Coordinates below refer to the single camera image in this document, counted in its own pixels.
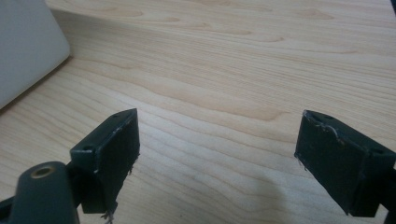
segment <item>black plastic clamp jaw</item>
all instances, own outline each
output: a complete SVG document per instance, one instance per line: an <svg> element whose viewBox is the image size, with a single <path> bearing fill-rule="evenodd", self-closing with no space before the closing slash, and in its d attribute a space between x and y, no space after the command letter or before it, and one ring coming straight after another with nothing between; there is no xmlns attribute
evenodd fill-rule
<svg viewBox="0 0 396 224"><path fill-rule="evenodd" d="M69 164L39 164L19 179L16 195L0 202L0 223L77 224L76 208L112 220L123 181L139 155L136 109L110 116L70 150Z"/></svg>
<svg viewBox="0 0 396 224"><path fill-rule="evenodd" d="M303 113L294 156L346 214L374 217L382 203L396 223L396 153L345 123L318 112Z"/></svg>

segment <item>frayed edge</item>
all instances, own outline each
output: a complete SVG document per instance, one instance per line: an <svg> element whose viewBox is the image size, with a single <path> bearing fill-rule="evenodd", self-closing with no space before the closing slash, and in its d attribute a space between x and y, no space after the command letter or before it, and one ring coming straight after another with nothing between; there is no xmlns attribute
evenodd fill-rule
<svg viewBox="0 0 396 224"><path fill-rule="evenodd" d="M104 219L107 219L105 224L113 224L114 216L110 212L106 212L104 215L101 216Z"/></svg>

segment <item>wood grain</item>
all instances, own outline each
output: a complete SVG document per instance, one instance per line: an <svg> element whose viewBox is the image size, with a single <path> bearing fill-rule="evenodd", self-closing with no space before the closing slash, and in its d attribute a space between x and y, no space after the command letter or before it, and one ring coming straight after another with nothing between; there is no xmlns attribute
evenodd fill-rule
<svg viewBox="0 0 396 224"><path fill-rule="evenodd" d="M136 107L115 223L381 223L347 217L293 158L304 109L396 150L386 0L48 0L72 48L1 110L0 200L18 176ZM101 223L83 215L82 223Z"/></svg>

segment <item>white object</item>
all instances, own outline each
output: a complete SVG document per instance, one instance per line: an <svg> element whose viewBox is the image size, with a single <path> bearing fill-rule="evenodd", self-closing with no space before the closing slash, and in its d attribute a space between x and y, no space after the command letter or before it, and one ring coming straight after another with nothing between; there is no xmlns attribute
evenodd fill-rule
<svg viewBox="0 0 396 224"><path fill-rule="evenodd" d="M0 0L0 108L70 54L44 0Z"/></svg>

